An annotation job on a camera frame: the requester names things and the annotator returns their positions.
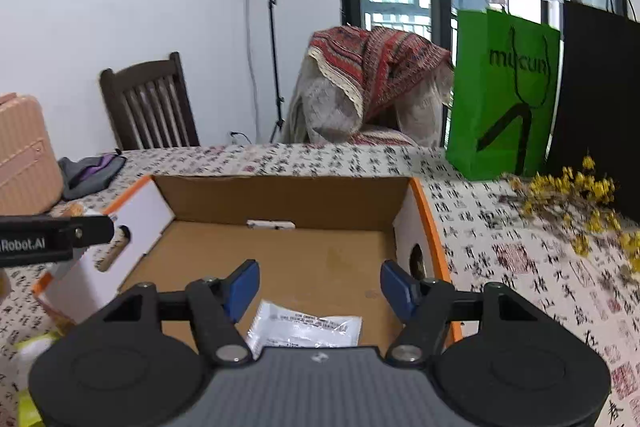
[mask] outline tablecloth with chinese characters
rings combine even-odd
[[[593,347],[609,364],[612,393],[599,427],[640,427],[640,291],[617,277],[623,256],[598,241],[578,257],[539,221],[528,223],[500,194],[506,182],[469,183],[440,150],[306,144],[174,148],[126,152],[127,164],[107,190],[83,198],[100,210],[145,174],[225,176],[417,176],[438,224],[454,285],[478,291],[488,281],[514,288]],[[61,210],[56,207],[55,215]],[[31,295],[45,266],[8,270],[12,293],[0,311],[0,426],[17,425],[15,344],[52,323]],[[477,330],[463,324],[463,333]]]

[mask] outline wooden chair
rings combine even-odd
[[[100,89],[124,150],[200,145],[180,55],[100,74]]]

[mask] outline green shopping bag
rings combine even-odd
[[[469,180],[532,176],[545,160],[560,32],[506,13],[458,12],[447,160]]]

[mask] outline open box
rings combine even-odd
[[[238,324],[242,335],[267,299],[310,315],[360,316],[359,344],[384,353],[402,324],[380,290],[382,262],[450,281],[415,178],[146,176],[105,213],[129,238],[111,266],[99,270],[88,252],[34,286],[59,325],[83,321],[134,284],[181,290],[255,259],[260,290]],[[194,347],[187,323],[162,329]],[[461,337],[453,324],[449,342]]]

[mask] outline pink suitcase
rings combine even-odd
[[[49,210],[62,188],[40,104],[32,96],[0,95],[0,216]]]

